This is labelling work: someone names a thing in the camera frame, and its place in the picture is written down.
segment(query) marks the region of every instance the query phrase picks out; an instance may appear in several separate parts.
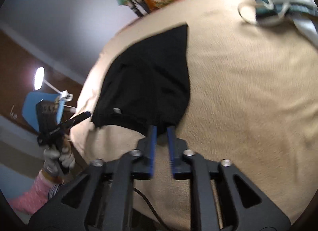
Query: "bed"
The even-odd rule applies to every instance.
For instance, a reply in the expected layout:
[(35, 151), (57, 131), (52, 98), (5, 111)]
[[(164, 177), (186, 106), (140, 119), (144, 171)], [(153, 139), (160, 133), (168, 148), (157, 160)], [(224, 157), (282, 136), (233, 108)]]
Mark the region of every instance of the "bed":
[[(94, 111), (108, 68), (127, 47), (186, 22), (191, 98), (178, 137), (207, 159), (230, 158), (294, 223), (318, 188), (318, 52), (288, 22), (243, 22), (242, 1), (182, 0), (122, 30), (91, 69), (77, 114)], [(95, 129), (88, 119), (70, 137), (89, 162), (117, 159), (143, 135), (114, 125)], [(171, 179), (167, 144), (158, 143), (154, 178), (135, 186), (169, 226), (188, 230), (188, 183)], [(154, 219), (138, 196), (134, 208)]]

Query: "black gripper frame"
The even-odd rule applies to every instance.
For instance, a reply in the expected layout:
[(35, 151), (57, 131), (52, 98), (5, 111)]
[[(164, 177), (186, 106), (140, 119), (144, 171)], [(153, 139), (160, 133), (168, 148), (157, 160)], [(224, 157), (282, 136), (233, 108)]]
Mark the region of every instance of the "black gripper frame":
[[(176, 138), (174, 127), (167, 128), (167, 135), (173, 177), (190, 180), (191, 231), (290, 228), (287, 216), (234, 164), (206, 160), (189, 150), (184, 140)], [(31, 217), (29, 230), (130, 231), (134, 180), (152, 177), (156, 137), (156, 127), (151, 126), (135, 150), (115, 161), (93, 161)]]

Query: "white glove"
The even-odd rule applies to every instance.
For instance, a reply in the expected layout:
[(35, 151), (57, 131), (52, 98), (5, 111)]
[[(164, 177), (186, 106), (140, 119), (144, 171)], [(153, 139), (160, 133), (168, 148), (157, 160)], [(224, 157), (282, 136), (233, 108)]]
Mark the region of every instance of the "white glove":
[(60, 153), (55, 146), (51, 148), (46, 148), (43, 152), (44, 154), (44, 169), (52, 177), (57, 177), (59, 175), (59, 170), (57, 167), (56, 160), (61, 161), (65, 168), (72, 169), (75, 165), (75, 158), (71, 150), (71, 144), (65, 137), (63, 140), (62, 153)]

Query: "blue chair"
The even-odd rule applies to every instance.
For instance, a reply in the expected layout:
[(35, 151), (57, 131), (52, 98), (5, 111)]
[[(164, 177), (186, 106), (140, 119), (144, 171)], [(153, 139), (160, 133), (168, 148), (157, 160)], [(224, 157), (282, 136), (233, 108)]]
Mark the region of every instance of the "blue chair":
[[(30, 92), (26, 95), (23, 108), (22, 108), (22, 117), (26, 120), (26, 122), (34, 128), (37, 132), (39, 132), (39, 123), (36, 114), (36, 105), (38, 102), (42, 100), (54, 102), (55, 99), (59, 97), (59, 94), (47, 94), (40, 92)], [(58, 111), (56, 115), (56, 122), (59, 124), (62, 119), (62, 114), (64, 110), (64, 100), (59, 101)]]

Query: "brown wall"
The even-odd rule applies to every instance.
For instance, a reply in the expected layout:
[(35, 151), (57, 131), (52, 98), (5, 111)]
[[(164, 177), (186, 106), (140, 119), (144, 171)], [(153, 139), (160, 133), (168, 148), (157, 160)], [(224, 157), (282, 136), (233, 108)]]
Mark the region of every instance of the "brown wall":
[[(39, 67), (45, 68), (45, 79), (53, 86), (73, 94), (73, 100), (67, 105), (76, 107), (82, 85), (35, 58), (0, 31), (0, 115), (33, 133), (33, 128), (22, 117), (22, 107), (26, 95), (33, 91), (33, 77)], [(55, 93), (46, 85), (40, 91)], [(13, 105), (16, 119), (10, 116)]]

